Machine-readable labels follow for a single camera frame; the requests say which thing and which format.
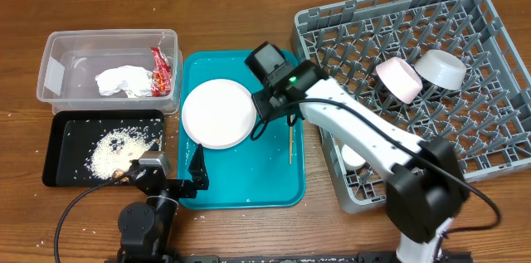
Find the wooden chopstick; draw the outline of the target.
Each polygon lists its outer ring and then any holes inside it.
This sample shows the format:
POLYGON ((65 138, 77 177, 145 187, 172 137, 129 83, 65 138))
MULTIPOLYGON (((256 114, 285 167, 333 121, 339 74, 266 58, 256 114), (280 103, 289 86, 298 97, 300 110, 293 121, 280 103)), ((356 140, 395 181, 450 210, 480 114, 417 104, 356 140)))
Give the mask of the wooden chopstick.
POLYGON ((293 163, 293 140, 294 140, 294 133, 293 133, 293 126, 289 127, 289 165, 293 163))

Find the large white plate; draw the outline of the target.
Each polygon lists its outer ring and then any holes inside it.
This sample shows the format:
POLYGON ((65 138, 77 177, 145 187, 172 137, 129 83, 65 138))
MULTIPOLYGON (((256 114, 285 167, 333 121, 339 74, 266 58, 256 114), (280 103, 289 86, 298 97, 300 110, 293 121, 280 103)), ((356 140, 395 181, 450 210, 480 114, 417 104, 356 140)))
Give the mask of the large white plate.
POLYGON ((207 149, 228 149, 250 134, 256 108, 243 85, 228 79, 209 80, 188 94, 181 121, 196 144, 207 149))

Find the white paper cup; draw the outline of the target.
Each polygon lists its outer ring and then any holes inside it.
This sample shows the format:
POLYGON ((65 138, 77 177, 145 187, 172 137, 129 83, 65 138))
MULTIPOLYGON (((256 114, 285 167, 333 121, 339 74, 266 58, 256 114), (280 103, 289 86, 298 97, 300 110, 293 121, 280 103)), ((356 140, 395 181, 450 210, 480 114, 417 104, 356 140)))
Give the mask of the white paper cup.
POLYGON ((348 145, 344 144, 341 147, 341 157, 345 169, 348 171, 357 171, 363 167, 366 160, 354 152, 348 145))

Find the red snack wrapper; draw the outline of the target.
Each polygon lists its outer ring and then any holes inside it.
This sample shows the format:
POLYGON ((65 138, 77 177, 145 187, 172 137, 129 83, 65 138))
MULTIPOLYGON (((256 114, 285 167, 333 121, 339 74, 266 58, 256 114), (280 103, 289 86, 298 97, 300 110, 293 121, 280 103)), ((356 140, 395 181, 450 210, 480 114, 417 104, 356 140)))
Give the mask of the red snack wrapper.
POLYGON ((151 52, 154 59, 151 84, 152 95, 157 97, 168 95, 171 91, 171 79, 173 76, 168 59, 158 47, 152 47, 151 52))

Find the white napkin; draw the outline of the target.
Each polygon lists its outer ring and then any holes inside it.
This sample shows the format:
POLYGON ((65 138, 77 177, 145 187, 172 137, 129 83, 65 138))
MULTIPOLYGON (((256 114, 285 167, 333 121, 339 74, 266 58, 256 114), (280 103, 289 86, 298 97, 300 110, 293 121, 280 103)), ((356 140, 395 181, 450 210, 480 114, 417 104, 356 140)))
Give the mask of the white napkin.
POLYGON ((152 71, 139 66, 108 69, 95 77, 100 95, 111 96, 123 91, 128 98, 152 96, 152 71))

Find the small pink bowl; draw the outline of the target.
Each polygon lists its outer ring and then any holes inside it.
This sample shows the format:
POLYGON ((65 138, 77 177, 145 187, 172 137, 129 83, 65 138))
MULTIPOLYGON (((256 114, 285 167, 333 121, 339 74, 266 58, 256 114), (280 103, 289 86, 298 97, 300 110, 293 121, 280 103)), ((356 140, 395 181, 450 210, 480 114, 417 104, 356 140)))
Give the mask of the small pink bowl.
POLYGON ((375 68, 379 79, 402 103, 410 104, 422 90, 414 69, 402 58, 392 57, 375 68))

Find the grey metal bowl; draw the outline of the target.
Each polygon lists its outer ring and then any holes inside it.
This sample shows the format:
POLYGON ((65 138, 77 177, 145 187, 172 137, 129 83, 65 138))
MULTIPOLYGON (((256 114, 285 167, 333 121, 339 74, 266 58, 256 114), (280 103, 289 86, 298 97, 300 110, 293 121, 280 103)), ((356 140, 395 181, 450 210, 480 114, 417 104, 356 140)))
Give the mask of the grey metal bowl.
POLYGON ((447 90, 459 90, 466 74, 465 64, 460 59, 441 50, 427 51, 414 69, 422 78, 447 90))

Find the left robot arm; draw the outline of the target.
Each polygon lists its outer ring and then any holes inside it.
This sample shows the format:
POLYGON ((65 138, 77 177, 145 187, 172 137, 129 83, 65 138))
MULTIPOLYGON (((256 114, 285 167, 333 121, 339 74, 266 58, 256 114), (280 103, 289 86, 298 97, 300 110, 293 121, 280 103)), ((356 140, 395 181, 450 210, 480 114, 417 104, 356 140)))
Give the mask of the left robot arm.
POLYGON ((147 151, 132 162, 129 180, 147 198, 129 204, 119 215, 119 262, 182 261, 168 249, 168 241, 179 200, 195 198, 209 187, 203 146, 197 147, 188 166, 191 179, 168 179, 168 170, 168 156, 160 151, 147 151))

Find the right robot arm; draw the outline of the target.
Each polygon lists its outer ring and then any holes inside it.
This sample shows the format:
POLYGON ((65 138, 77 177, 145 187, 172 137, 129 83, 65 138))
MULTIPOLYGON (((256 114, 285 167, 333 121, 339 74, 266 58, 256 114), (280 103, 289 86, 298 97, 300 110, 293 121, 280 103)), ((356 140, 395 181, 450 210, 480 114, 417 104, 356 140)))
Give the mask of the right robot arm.
POLYGON ((280 117, 305 119, 350 147, 386 184, 386 213, 401 232, 396 262, 438 262, 441 243, 470 193, 451 144, 410 134, 358 103, 312 61, 292 64, 264 42, 245 60, 263 88, 252 99, 260 138, 280 117))

